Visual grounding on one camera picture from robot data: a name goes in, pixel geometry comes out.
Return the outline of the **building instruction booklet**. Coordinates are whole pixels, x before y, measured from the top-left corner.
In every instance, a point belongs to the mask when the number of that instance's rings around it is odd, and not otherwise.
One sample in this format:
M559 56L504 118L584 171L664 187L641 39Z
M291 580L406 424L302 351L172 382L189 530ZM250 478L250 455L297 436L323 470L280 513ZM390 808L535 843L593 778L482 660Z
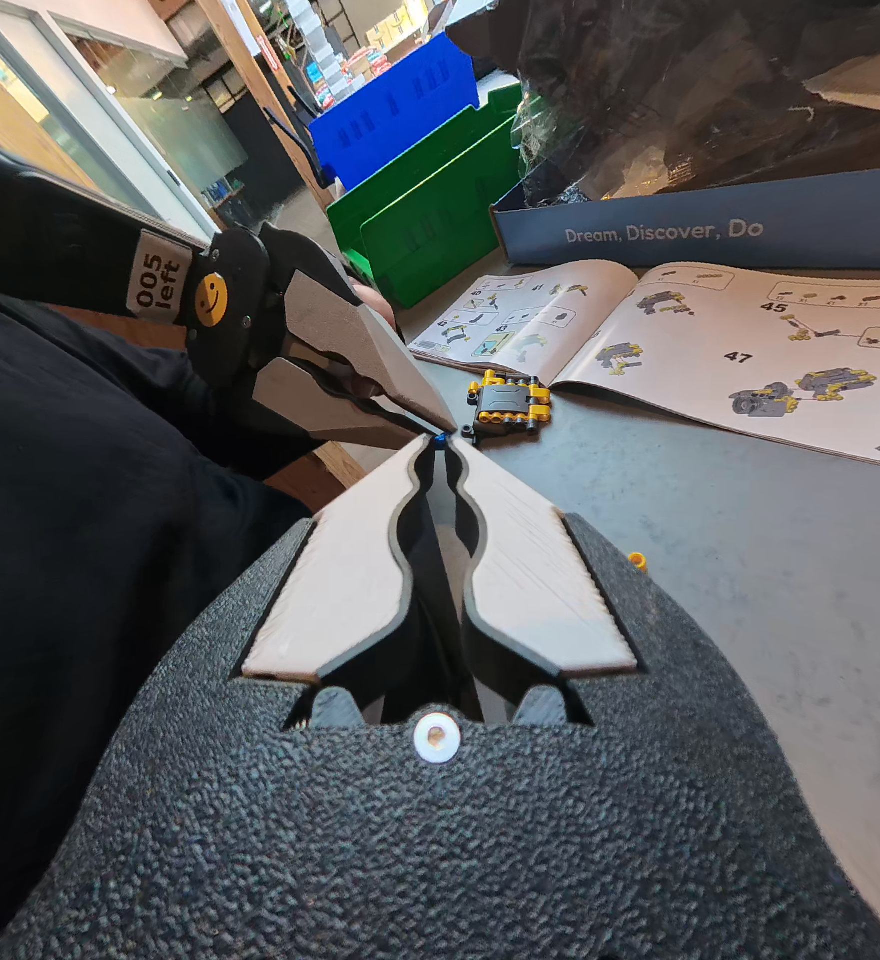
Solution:
M575 261L483 275L410 348L880 464L880 279Z

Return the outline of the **person's left hand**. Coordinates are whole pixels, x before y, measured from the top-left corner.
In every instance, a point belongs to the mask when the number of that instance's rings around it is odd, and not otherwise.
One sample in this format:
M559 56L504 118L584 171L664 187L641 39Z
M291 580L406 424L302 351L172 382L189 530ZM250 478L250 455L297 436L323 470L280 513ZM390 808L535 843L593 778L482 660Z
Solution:
M377 290L356 280L350 281L354 293L363 303L369 306L379 316L384 318L390 327L397 330L396 316L392 306Z

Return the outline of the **dark blue cardboard box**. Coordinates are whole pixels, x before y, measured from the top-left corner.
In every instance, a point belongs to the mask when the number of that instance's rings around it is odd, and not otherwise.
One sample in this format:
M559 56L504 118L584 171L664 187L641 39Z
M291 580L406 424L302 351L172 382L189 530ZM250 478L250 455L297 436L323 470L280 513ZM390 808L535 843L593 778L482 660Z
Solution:
M491 216L516 265L880 270L880 169L537 208L519 184Z

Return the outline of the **wooden post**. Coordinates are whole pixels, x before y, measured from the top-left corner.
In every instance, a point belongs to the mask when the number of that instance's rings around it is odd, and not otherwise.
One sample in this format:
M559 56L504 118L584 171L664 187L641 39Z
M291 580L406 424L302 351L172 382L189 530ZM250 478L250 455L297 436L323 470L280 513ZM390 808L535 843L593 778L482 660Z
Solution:
M249 2L198 1L197 4L264 115L273 137L320 209L326 212L334 198L330 190L319 183L318 175L308 159L306 146L294 137L292 120L283 106L291 102L288 91L279 85L281 96L278 97L277 90L271 86L269 77L274 77L280 84L286 82L287 75L281 68L277 54L266 54L269 45L264 32L258 27Z

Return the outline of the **shelf of coloured boxes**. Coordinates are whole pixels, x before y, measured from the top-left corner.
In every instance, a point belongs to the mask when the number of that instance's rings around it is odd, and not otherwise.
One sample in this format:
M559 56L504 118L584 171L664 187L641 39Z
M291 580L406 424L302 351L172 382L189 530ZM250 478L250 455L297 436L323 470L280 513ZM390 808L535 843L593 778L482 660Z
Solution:
M288 1L298 57L324 113L430 39L433 1Z

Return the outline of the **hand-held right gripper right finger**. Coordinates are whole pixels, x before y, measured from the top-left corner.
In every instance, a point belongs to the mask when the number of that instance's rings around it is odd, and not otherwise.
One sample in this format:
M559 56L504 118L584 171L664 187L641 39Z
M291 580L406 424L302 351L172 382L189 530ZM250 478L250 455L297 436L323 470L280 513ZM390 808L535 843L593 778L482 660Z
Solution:
M470 553L463 613L477 678L634 672L637 657L563 511L461 438L447 441L446 468Z

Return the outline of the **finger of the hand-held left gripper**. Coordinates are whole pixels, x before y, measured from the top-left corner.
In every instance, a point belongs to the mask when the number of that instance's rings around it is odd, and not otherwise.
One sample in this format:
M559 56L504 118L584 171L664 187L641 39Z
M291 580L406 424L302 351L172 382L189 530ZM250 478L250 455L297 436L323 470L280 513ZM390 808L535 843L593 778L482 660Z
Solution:
M322 371L278 357L255 376L253 400L321 441L400 450L414 438L436 433L408 414L333 385Z
M323 372L345 392L368 399L432 429L450 432L454 415L384 318L364 302L348 302L301 270L284 293L287 333L283 356Z

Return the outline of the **blue plastic bin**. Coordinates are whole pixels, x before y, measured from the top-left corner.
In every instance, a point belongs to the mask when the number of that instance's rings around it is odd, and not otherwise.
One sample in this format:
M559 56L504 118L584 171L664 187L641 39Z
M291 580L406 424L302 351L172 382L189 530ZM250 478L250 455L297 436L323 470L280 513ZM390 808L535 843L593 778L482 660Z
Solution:
M471 58L444 32L314 119L322 172L352 189L464 108L480 107Z

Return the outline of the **crumpled clear plastic bag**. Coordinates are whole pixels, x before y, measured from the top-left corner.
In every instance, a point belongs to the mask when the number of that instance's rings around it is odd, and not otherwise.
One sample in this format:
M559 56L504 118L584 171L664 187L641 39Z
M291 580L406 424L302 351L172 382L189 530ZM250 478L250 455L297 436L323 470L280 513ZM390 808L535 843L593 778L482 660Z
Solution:
M879 1L454 2L517 77L523 205L880 169Z

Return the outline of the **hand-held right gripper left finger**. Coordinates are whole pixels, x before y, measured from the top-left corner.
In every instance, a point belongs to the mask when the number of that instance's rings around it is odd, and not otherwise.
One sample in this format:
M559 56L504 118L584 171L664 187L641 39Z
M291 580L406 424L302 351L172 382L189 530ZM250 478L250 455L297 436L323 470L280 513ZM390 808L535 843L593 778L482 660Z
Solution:
M315 515L242 663L244 677L345 685L362 657L398 638L414 583L400 520L410 507L419 517L418 466L433 452L432 437L413 438Z

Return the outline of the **grey desk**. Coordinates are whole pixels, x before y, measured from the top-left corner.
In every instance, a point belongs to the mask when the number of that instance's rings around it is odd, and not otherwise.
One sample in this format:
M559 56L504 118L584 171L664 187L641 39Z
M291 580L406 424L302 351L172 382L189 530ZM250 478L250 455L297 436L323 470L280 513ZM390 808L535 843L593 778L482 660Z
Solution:
M880 465L722 431L603 390L481 451L621 552L716 643L880 915Z

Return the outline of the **green plastic bin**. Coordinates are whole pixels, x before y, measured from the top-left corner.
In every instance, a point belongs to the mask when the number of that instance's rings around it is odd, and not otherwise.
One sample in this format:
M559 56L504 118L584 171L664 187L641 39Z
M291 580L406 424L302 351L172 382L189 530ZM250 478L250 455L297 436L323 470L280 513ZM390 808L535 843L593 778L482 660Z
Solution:
M326 210L366 283L410 307L498 246L490 208L520 180L519 82L465 106Z

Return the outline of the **grey yellow brick assembly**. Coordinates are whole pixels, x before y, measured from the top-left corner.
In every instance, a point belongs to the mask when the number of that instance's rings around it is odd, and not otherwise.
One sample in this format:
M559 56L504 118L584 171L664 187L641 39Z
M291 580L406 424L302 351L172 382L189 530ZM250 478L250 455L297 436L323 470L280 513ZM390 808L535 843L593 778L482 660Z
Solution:
M537 436L552 420L551 392L535 375L508 376L488 368L480 380L470 382L467 402L473 418L460 435L475 446L485 438Z

